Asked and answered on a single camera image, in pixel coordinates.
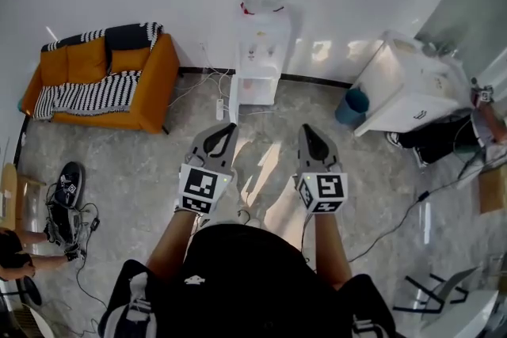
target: sofa cushion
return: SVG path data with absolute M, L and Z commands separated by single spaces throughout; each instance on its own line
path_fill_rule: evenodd
M 95 83 L 105 77 L 104 37 L 67 47 L 70 83 Z
M 40 73 L 43 86 L 58 86 L 67 82 L 68 73 L 67 47 L 40 53 Z
M 115 51 L 112 50 L 111 74 L 124 70 L 143 70 L 150 56 L 150 48 L 139 50 Z

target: black shorts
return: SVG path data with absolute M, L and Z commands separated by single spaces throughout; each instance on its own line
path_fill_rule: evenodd
M 23 245 L 13 231 L 0 234 L 0 266 L 2 268 L 23 268 L 25 264 L 32 264 L 32 258 L 23 252 Z

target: person's arm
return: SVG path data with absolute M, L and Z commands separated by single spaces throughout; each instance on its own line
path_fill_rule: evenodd
M 317 275 L 338 290 L 352 278 L 334 214 L 315 216 Z
M 484 120 L 486 121 L 491 134 L 493 134 L 495 141 L 507 141 L 507 127 L 505 127 L 505 123 L 496 117 L 491 104 L 481 104 L 479 105 L 478 110 L 482 114 L 482 117 L 484 117 Z
M 174 213 L 166 231 L 155 247 L 147 268 L 163 282 L 169 282 L 181 269 L 196 213 L 180 210 Z
M 0 278 L 4 280 L 16 280 L 21 279 L 25 276 L 33 276 L 35 274 L 35 268 L 30 264 L 26 264 L 23 268 L 2 268 L 0 266 Z

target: chair leg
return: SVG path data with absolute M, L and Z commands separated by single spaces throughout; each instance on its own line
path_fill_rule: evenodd
M 463 295 L 462 298 L 457 298 L 456 300 L 451 300 L 449 303 L 451 304 L 460 304 L 460 303 L 465 303 L 465 301 L 467 300 L 468 298 L 468 291 L 466 291 L 465 289 L 463 289 L 462 287 L 455 287 L 454 288 L 455 291 L 461 293 Z
M 429 274 L 429 277 L 432 278 L 432 279 L 435 279 L 437 282 L 440 282 L 440 283 L 443 283 L 443 282 L 446 282 L 445 279 L 442 279 L 441 277 L 433 274 L 433 273 L 430 273 Z
M 424 309 L 393 306 L 394 311 L 402 311 L 405 313 L 421 313 L 421 314 L 440 314 L 442 312 L 442 308 L 444 307 L 444 301 L 441 298 L 436 296 L 431 290 L 422 286 L 420 283 L 416 282 L 411 277 L 406 276 L 405 280 L 408 283 L 410 283 L 411 285 L 413 285 L 414 287 L 416 287 L 417 289 L 420 289 L 421 291 L 423 291 L 429 298 L 431 298 L 435 302 L 437 302 L 439 306 L 436 309 L 427 308 L 427 306 L 429 304 L 429 299 L 428 299 L 426 302 L 426 307 Z

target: electrical wire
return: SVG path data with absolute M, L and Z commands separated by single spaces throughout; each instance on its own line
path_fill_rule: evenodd
M 201 86 L 203 83 L 205 83 L 212 75 L 214 74 L 219 74 L 221 75 L 220 76 L 220 79 L 218 82 L 216 82 L 215 80 L 212 79 L 212 81 L 218 86 L 219 88 L 219 93 L 220 93 L 220 98 L 223 98 L 223 97 L 229 97 L 229 95 L 226 95 L 223 91 L 222 91 L 222 88 L 220 86 L 220 84 L 222 83 L 222 79 L 224 76 L 228 76 L 229 74 L 229 68 L 226 70 L 225 73 L 222 73 L 220 71 L 218 71 L 216 68 L 214 68 L 214 66 L 212 65 L 212 63 L 210 62 L 209 58 L 208 58 L 208 53 L 206 52 L 206 47 L 204 45 L 201 45 L 201 49 L 204 53 L 204 56 L 206 58 L 206 61 L 208 62 L 208 66 L 207 68 L 208 69 L 211 69 L 213 70 L 213 72 L 211 72 L 206 78 L 204 78 L 202 81 L 198 82 L 197 84 L 195 84 L 194 86 L 190 86 L 188 88 L 178 88 L 178 87 L 174 87 L 175 89 L 177 90 L 187 90 L 187 92 L 183 93 L 182 95 L 178 96 L 176 99 L 174 99 L 174 101 L 172 101 L 167 107 L 170 107 L 172 106 L 174 103 L 176 103 L 178 100 L 180 100 L 182 97 L 186 96 L 187 94 L 189 94 L 190 92 L 192 92 L 193 89 L 195 89 L 197 86 Z
M 503 154 L 501 157 L 497 158 L 497 159 L 493 159 L 491 162 L 487 162 L 484 167 L 487 167 L 489 165 L 494 165 L 495 162 L 498 162 L 502 159 L 504 159 L 505 157 L 507 157 L 507 153 Z M 439 188 L 435 188 L 433 189 L 432 191 L 426 191 L 426 192 L 423 192 L 419 195 L 419 197 L 412 203 L 410 204 L 410 206 L 406 209 L 406 212 L 405 212 L 405 215 L 403 215 L 403 218 L 402 218 L 402 221 L 395 227 L 393 228 L 392 230 L 389 230 L 383 234 L 380 234 L 374 241 L 373 241 L 373 244 L 370 245 L 370 247 L 368 249 L 366 249 L 366 251 L 364 251 L 363 253 L 361 253 L 360 255 L 358 256 L 355 256 L 354 258 L 352 258 L 351 260 L 349 260 L 349 263 L 351 264 L 352 262 L 354 262 L 355 260 L 358 260 L 359 258 L 361 258 L 362 256 L 365 256 L 367 253 L 369 253 L 373 247 L 376 245 L 377 242 L 379 242 L 382 238 L 386 237 L 387 235 L 390 235 L 392 233 L 394 233 L 395 231 L 397 231 L 402 225 L 403 223 L 405 222 L 406 218 L 408 217 L 410 211 L 415 207 L 417 206 L 418 203 L 422 203 L 424 200 L 426 200 L 430 195 L 432 195 L 433 193 L 436 193 L 436 192 L 439 192 L 440 190 L 443 190 L 443 189 L 446 189 L 446 188 L 449 188 L 450 186 L 454 185 L 454 184 L 457 184 L 459 183 L 460 181 L 464 180 L 464 179 L 467 179 L 468 177 L 471 177 L 471 176 L 474 176 L 476 175 L 477 173 L 479 172 L 482 172 L 484 168 L 481 168 L 481 169 L 478 169 L 472 173 L 469 173 L 468 175 L 466 175 L 464 178 L 458 178 L 448 184 L 444 184 L 442 186 L 440 186 Z
M 468 175 L 466 175 L 465 177 L 461 178 L 461 177 L 458 177 L 458 179 L 452 181 L 452 182 L 449 182 L 448 184 L 443 184 L 442 186 L 438 187 L 438 188 L 435 188 L 433 189 L 432 191 L 426 191 L 426 192 L 423 192 L 419 195 L 419 197 L 412 203 L 408 206 L 408 208 L 406 209 L 405 211 L 405 214 L 403 215 L 403 218 L 402 218 L 402 221 L 393 229 L 389 230 L 389 231 L 386 231 L 385 233 L 382 233 L 380 234 L 374 241 L 373 243 L 368 247 L 368 249 L 366 249 L 364 252 L 362 252 L 361 254 L 353 257 L 351 260 L 349 260 L 349 263 L 351 264 L 352 262 L 358 260 L 359 258 L 365 256 L 367 253 L 369 253 L 373 247 L 377 244 L 377 242 L 379 242 L 380 240 L 382 240 L 384 237 L 386 237 L 387 235 L 390 235 L 390 234 L 393 234 L 394 232 L 396 232 L 397 230 L 399 230 L 401 228 L 401 226 L 403 225 L 403 223 L 405 222 L 405 220 L 407 219 L 410 211 L 417 206 L 418 203 L 422 203 L 423 201 L 425 201 L 430 195 L 432 195 L 433 193 L 437 193 L 441 190 L 444 190 L 446 188 L 449 188 L 451 187 L 452 185 L 454 184 L 457 184 L 459 183 L 460 181 L 464 180 L 464 179 L 467 179 L 468 177 L 472 177 L 474 175 L 476 175 L 477 173 L 480 173 L 483 171 L 484 168 L 486 168 L 487 166 L 490 166 L 490 165 L 494 165 L 496 162 L 499 162 L 501 160 L 503 160 L 505 157 L 507 157 L 507 153 L 503 154 L 502 156 L 500 156 L 499 158 L 496 158 L 496 159 L 493 159 L 491 160 L 490 162 L 487 162 L 483 168 L 481 169 L 478 169 L 474 172 L 471 172 L 469 173 Z M 305 232 L 307 230 L 307 225 L 308 223 L 310 222 L 311 220 L 311 217 L 313 216 L 312 213 L 308 214 L 305 221 L 304 221 L 304 224 L 303 224 L 303 233 L 301 235 L 301 253 L 303 253 L 303 243 L 304 243 L 304 235 L 305 235 Z M 305 260 L 306 262 L 308 263 L 310 261 L 309 258 L 305 257 Z
M 98 207 L 95 203 L 87 203 L 85 204 L 82 209 L 79 211 L 79 212 L 85 212 L 85 207 L 86 206 L 94 206 L 95 207 L 95 210 L 97 211 L 97 214 L 95 215 L 95 219 L 99 219 L 99 210 L 98 210 Z M 86 259 L 88 258 L 88 244 L 90 242 L 90 238 L 93 234 L 93 230 L 90 229 L 89 233 L 88 233 L 88 238 L 86 239 L 86 243 L 85 243 L 85 257 L 83 259 L 83 262 L 82 262 L 82 265 L 81 267 L 78 269 L 78 272 L 76 273 L 76 282 L 78 283 L 78 286 L 79 288 L 81 289 L 81 291 L 86 294 L 88 297 L 94 299 L 94 300 L 97 300 L 98 302 L 100 302 L 105 309 L 107 309 L 107 305 L 102 301 L 100 300 L 99 298 L 96 298 L 95 296 L 91 295 L 90 293 L 88 293 L 85 289 L 83 289 L 83 287 L 81 286 L 81 283 L 79 282 L 79 274 L 81 273 L 81 271 L 84 269 L 84 267 L 86 266 Z
M 50 300 L 49 302 L 45 303 L 44 305 L 42 305 L 40 307 L 40 312 L 42 313 L 42 309 L 47 306 L 50 302 L 53 302 L 53 301 L 58 301 L 58 302 L 61 302 L 65 305 L 65 307 L 67 307 L 68 311 L 74 311 L 72 309 L 72 307 L 70 307 L 68 304 L 66 304 L 64 302 L 64 300 L 59 300 L 59 299 L 52 299 Z M 29 310 L 32 310 L 32 308 L 24 303 L 21 303 L 23 306 L 25 306 L 26 308 L 28 308 Z M 89 333 L 89 334 L 92 334 L 92 335 L 97 335 L 98 334 L 98 326 L 99 326 L 99 322 L 97 320 L 95 320 L 95 318 L 92 318 L 90 320 L 90 324 L 92 325 L 92 330 L 93 331 L 90 331 L 89 329 L 83 329 L 82 332 L 76 332 L 74 331 L 71 327 L 69 327 L 68 325 L 64 324 L 63 322 L 59 322 L 59 321 L 55 321 L 55 320 L 52 320 L 51 318 L 47 317 L 46 314 L 42 313 L 42 315 L 44 316 L 44 320 L 46 321 L 49 321 L 51 323 L 51 327 L 53 325 L 58 325 L 60 327 L 64 327 L 68 332 L 78 336 L 79 338 L 83 338 L 85 336 L 85 334 Z
M 467 124 L 469 124 L 470 122 L 472 121 L 472 117 L 470 116 L 470 119 L 468 119 L 466 121 L 466 123 L 461 126 L 458 130 L 458 132 L 456 132 L 456 135 L 454 137 L 454 140 L 452 140 L 452 152 L 454 153 L 454 155 L 464 164 L 466 165 L 468 162 L 465 162 L 461 157 L 460 155 L 456 152 L 456 140 L 458 139 L 458 135 L 459 133 L 467 126 Z
M 215 72 L 211 72 L 206 78 L 204 78 L 202 81 L 200 81 L 199 83 L 197 83 L 196 85 L 188 88 L 189 90 L 187 90 L 185 93 L 183 93 L 182 95 L 178 96 L 176 99 L 174 99 L 167 107 L 171 107 L 174 103 L 176 103 L 177 101 L 179 101 L 183 96 L 186 96 L 188 95 L 190 92 L 192 92 L 192 90 L 194 90 L 197 86 L 201 86 L 203 83 L 205 83 L 210 76 L 212 76 L 213 74 L 215 74 Z

